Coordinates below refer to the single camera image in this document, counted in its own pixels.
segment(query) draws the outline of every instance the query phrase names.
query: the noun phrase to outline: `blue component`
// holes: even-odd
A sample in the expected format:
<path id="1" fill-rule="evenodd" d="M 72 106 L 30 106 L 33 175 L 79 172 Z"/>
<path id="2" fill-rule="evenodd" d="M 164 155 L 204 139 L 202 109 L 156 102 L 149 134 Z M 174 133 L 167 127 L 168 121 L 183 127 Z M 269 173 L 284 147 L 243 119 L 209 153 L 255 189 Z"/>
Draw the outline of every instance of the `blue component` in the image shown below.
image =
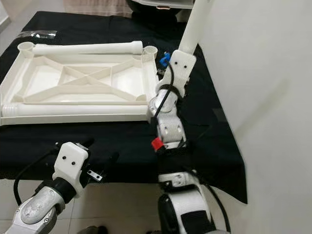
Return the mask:
<path id="1" fill-rule="evenodd" d="M 164 67 L 168 66 L 168 62 L 170 61 L 170 53 L 165 53 L 165 57 L 160 60 L 160 64 Z"/>

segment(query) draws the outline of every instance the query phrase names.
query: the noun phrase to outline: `white plastic pipe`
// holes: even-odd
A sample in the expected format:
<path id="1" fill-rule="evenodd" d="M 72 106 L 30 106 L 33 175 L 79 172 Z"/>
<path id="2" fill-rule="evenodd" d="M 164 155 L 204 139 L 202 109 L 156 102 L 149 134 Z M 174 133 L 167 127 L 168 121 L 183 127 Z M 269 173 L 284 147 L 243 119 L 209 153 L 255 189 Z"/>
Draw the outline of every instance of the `white plastic pipe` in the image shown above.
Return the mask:
<path id="1" fill-rule="evenodd" d="M 196 0 L 189 21 L 186 25 L 179 50 L 193 54 L 199 43 L 211 6 L 210 0 Z"/>
<path id="2" fill-rule="evenodd" d="M 129 43 L 89 44 L 89 45 L 44 45 L 37 44 L 32 49 L 35 55 L 49 54 L 135 54 L 141 55 L 141 41 Z"/>
<path id="3" fill-rule="evenodd" d="M 114 115 L 141 114 L 147 111 L 146 105 L 25 105 L 20 103 L 6 104 L 2 107 L 3 117 L 18 116 L 64 116 L 64 115 Z"/>

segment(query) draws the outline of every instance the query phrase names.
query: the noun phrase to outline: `black tablecloth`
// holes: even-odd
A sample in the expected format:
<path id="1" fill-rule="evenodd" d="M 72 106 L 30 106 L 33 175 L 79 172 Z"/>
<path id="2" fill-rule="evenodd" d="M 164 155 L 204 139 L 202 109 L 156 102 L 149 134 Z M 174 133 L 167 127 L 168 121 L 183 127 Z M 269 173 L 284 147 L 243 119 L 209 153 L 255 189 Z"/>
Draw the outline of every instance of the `black tablecloth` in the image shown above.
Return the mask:
<path id="1" fill-rule="evenodd" d="M 24 27 L 30 30 L 56 30 L 54 39 L 15 39 L 0 57 L 2 81 L 18 54 L 23 41 L 45 44 L 91 44 L 143 41 L 158 48 L 157 61 L 165 51 L 178 48 L 185 24 L 174 20 L 149 21 L 54 12 L 37 12 Z M 179 112 L 191 142 L 192 166 L 211 185 L 240 201 L 247 202 L 244 162 L 210 78 L 200 47 L 197 62 L 186 87 L 187 96 Z M 13 179 L 18 171 L 51 149 L 56 141 L 83 141 L 94 137 L 90 164 L 101 169 L 113 152 L 119 152 L 117 164 L 109 174 L 111 182 L 156 183 L 156 155 L 151 147 L 154 136 L 147 122 L 104 122 L 11 125 L 0 127 L 0 178 Z M 51 178 L 55 157 L 51 156 L 25 174 L 25 179 Z"/>

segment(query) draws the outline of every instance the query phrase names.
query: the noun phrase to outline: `white tray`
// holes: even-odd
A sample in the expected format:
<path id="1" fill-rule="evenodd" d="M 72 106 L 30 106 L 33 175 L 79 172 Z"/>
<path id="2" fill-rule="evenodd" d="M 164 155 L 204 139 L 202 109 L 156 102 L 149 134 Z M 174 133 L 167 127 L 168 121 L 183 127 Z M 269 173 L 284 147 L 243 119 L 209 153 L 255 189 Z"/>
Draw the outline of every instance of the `white tray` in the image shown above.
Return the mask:
<path id="1" fill-rule="evenodd" d="M 155 54 L 19 53 L 0 85 L 0 125 L 146 120 Z"/>

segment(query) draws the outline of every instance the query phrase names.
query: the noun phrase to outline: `red component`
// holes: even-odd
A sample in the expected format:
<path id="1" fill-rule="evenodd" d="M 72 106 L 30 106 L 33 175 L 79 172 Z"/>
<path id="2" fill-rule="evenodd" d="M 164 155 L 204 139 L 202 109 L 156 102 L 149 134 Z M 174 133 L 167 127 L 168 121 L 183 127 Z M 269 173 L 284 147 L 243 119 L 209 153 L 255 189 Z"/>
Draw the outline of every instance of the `red component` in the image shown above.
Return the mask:
<path id="1" fill-rule="evenodd" d="M 164 146 L 164 143 L 162 143 L 162 141 L 161 141 L 161 139 L 159 137 L 156 137 L 152 141 L 152 147 L 154 148 L 155 151 L 159 150 L 163 146 Z"/>

